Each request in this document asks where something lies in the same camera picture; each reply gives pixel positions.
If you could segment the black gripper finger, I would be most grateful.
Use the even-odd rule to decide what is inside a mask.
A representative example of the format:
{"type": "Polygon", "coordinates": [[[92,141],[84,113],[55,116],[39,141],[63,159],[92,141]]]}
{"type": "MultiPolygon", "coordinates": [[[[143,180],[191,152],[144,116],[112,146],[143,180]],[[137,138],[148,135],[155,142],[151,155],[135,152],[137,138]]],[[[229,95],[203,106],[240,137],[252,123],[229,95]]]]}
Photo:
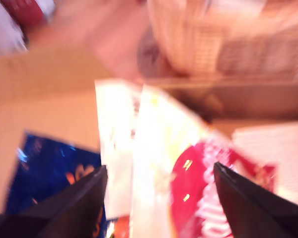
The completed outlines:
{"type": "Polygon", "coordinates": [[[21,215],[43,222],[36,238],[91,238],[102,216],[106,185],[107,169],[101,166],[21,215]]]}
{"type": "Polygon", "coordinates": [[[215,182],[235,238],[298,238],[298,205],[283,199],[223,164],[215,182]]]}

